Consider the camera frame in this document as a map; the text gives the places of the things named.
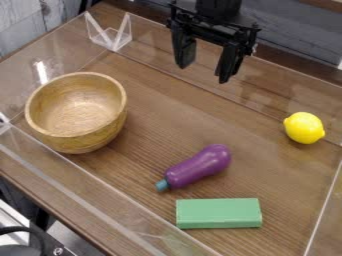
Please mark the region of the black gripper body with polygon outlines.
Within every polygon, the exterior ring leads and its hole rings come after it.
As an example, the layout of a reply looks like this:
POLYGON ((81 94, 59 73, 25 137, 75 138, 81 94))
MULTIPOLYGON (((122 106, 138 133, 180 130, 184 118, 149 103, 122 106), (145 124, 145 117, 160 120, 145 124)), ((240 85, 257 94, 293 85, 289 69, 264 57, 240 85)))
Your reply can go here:
POLYGON ((229 40, 245 47, 257 43, 260 25, 241 13, 242 0, 172 0, 168 27, 178 23, 205 41, 224 45, 229 40))

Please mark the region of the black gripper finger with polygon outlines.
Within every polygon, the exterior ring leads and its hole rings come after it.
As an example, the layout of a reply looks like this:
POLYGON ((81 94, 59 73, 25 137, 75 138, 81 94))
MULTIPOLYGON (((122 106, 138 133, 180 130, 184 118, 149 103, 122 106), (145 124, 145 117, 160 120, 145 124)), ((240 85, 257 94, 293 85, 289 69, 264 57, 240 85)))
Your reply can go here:
POLYGON ((229 42, 224 46, 220 62, 216 69, 216 75, 220 77, 220 83, 224 84, 230 80, 240 70, 244 60, 242 47, 237 42, 229 42))
POLYGON ((178 23, 172 25, 172 38, 176 63, 181 69, 185 69, 196 61, 197 40, 178 23))

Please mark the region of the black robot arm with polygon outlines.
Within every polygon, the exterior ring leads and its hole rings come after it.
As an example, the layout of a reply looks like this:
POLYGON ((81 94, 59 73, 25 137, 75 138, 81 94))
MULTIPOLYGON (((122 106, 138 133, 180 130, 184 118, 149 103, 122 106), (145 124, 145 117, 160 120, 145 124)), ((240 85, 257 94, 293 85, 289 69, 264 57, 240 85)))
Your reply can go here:
POLYGON ((176 63, 188 68, 197 59, 197 40, 222 47, 216 76, 230 80, 246 56, 256 53, 261 27, 241 14, 242 0, 172 0, 168 28, 176 63))

